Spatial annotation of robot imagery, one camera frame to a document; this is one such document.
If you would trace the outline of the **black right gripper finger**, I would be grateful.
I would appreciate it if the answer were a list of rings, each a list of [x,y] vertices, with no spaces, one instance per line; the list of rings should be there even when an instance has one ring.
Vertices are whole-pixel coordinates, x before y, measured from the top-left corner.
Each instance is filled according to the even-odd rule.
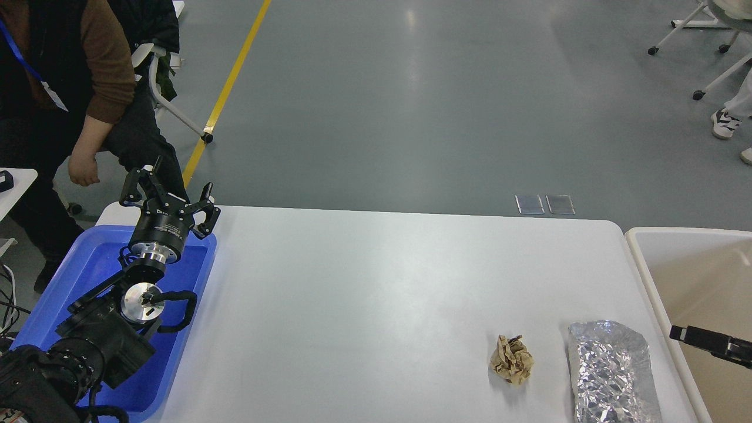
[[[751,369],[751,342],[712,330],[672,325],[669,338],[707,351],[715,358]]]

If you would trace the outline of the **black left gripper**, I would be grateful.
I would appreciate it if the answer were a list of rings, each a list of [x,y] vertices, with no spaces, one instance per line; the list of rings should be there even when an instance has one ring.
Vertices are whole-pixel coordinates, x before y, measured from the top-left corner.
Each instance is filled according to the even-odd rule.
[[[157,177],[156,167],[132,169],[120,194],[121,206],[140,208],[139,220],[128,244],[129,251],[135,256],[153,257],[162,263],[180,260],[190,230],[197,239],[205,239],[217,224],[221,210],[214,202],[213,190],[214,183],[205,184],[195,203],[169,200]],[[198,224],[192,219],[197,213],[204,216]]]

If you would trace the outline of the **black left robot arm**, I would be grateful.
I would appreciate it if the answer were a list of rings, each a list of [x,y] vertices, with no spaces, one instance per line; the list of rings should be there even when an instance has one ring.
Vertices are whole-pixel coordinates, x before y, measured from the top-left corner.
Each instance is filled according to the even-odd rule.
[[[2,354],[3,422],[129,421],[126,410],[96,403],[102,385],[116,388],[156,353],[155,334],[177,334],[191,323],[195,291],[163,291],[167,265],[183,256],[190,233],[205,239],[220,209],[204,185],[195,203],[168,193],[156,166],[133,169],[120,204],[140,210],[121,270],[68,305],[57,340],[48,350],[20,345]]]

